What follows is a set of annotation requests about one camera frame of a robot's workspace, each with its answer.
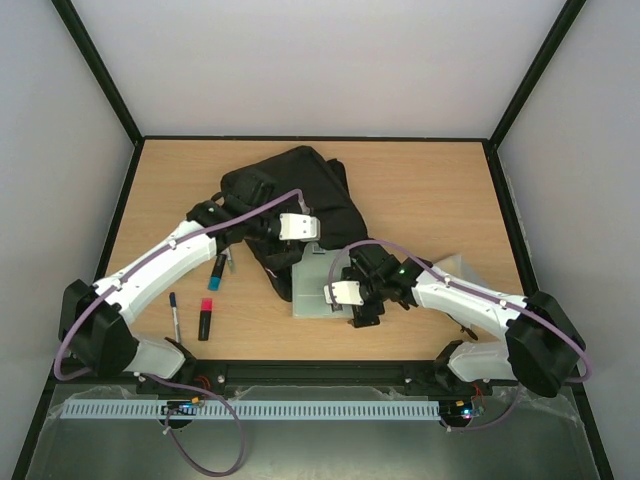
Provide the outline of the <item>grey plastic-wrapped notebook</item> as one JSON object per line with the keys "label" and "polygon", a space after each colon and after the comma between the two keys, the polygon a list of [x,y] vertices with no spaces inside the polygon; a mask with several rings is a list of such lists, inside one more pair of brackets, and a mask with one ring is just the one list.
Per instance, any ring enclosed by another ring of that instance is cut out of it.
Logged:
{"label": "grey plastic-wrapped notebook", "polygon": [[325,250],[318,243],[305,245],[302,259],[291,267],[292,315],[298,319],[344,319],[352,317],[350,306],[334,308],[325,299],[329,269],[338,250]]}

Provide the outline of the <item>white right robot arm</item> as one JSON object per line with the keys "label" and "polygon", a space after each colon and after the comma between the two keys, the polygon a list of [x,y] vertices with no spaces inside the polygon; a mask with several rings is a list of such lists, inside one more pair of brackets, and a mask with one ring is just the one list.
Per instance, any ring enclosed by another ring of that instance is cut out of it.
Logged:
{"label": "white right robot arm", "polygon": [[555,397],[574,380],[586,344],[559,302],[537,291],[512,295],[475,284],[419,257],[399,261],[382,245],[359,243],[350,263],[332,267],[324,287],[327,304],[349,306],[355,327],[374,326],[384,304],[445,314],[469,340],[450,342],[433,361],[429,382],[457,392],[476,381],[517,381]]}

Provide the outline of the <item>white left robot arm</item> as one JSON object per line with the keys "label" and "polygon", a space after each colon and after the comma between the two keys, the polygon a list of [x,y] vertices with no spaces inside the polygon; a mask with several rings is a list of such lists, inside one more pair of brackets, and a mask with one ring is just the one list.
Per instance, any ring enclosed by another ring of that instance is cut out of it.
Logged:
{"label": "white left robot arm", "polygon": [[276,196],[263,183],[246,202],[235,190],[218,192],[194,205],[165,239],[129,265],[91,284],[72,282],[63,293],[54,376],[60,381],[89,373],[179,376],[189,352],[177,340],[133,333],[138,316],[176,281],[250,231],[274,236],[270,225],[279,222],[282,204],[300,197],[298,190]]}

